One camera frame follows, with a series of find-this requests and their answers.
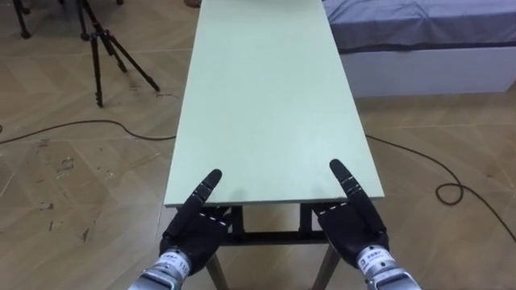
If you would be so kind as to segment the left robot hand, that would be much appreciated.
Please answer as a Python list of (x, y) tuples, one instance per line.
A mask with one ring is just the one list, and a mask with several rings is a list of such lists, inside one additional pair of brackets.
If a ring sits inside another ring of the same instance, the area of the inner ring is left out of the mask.
[(231, 225), (228, 206), (209, 207), (208, 198), (222, 179), (212, 170), (189, 195), (162, 234), (160, 253), (178, 250), (189, 262), (189, 274), (201, 271), (222, 245)]

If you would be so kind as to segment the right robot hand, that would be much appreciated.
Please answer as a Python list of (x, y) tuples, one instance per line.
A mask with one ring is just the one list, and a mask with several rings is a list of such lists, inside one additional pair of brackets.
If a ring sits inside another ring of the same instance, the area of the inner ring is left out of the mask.
[(389, 236), (376, 207), (358, 180), (338, 159), (330, 170), (345, 193), (345, 200), (313, 207), (318, 224), (341, 258), (358, 268), (359, 253), (369, 247), (389, 249)]

